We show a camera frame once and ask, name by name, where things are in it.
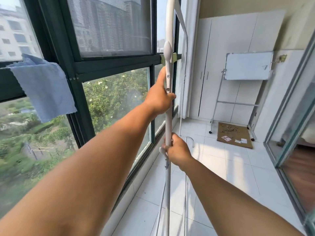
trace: wardrobe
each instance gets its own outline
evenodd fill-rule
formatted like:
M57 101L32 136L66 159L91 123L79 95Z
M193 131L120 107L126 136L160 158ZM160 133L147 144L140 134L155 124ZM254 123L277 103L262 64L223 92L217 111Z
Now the wardrobe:
M189 117L210 121L227 53L273 51L285 11L199 19ZM223 80L219 101L259 104L262 80ZM254 106L218 103L214 120L248 125Z

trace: blue towel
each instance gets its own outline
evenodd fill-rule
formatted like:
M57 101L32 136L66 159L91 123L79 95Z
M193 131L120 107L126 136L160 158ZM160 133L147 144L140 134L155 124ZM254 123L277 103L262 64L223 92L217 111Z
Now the blue towel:
M65 73L56 63L22 54L24 61L7 67L29 97L41 122L77 111Z

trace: whiteboard frame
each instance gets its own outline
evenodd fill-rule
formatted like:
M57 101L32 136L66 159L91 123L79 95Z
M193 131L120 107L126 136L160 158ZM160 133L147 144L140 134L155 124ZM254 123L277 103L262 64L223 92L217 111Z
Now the whiteboard frame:
M226 62L227 62L227 57L228 55L230 54L254 54L254 53L271 53L271 60L270 60L270 68L269 68L269 75L268 75L268 79L233 79L233 80L269 80L270 79L270 76L271 76L271 67L272 67L272 64L273 64L273 55L274 55L274 51L262 51L262 52L240 52L240 53L227 53L226 54L226 57L225 57L225 65L224 65L224 80L228 80L228 81L233 81L231 79L226 79L225 78L225 75L226 75Z

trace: white curtain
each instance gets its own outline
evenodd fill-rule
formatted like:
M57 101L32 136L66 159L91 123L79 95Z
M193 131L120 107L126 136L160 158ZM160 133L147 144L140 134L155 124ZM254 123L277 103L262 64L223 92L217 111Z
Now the white curtain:
M176 87L177 90L177 97L179 97L178 93L180 93L180 98L184 98L183 103L183 118L187 117L187 111L189 109L189 102L188 98L189 96L189 83L190 79L193 74L193 65L194 65L194 43L195 43L195 33L197 32L198 27L198 20L199 20L199 7L200 7L200 0L182 0L181 2L181 10L183 13L183 16L185 18L185 25L187 29L188 34L188 51L186 56L186 39L184 37L184 33L182 29L180 28L179 31L179 53L182 54L181 59L181 66L178 68L180 70L179 75L176 76L176 78L179 78L179 86ZM182 92L183 88L183 82L184 82L184 70L185 70L185 59L187 58L187 67L186 67L186 80L185 80L185 91ZM180 117L180 111L181 111L181 101L179 101L179 111L178 111L178 117Z

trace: reddish-brown wooden floor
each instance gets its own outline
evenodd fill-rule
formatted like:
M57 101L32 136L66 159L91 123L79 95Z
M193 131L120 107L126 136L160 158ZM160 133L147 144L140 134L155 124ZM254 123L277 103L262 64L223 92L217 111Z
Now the reddish-brown wooden floor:
M315 209L315 147L298 145L282 166L307 212Z

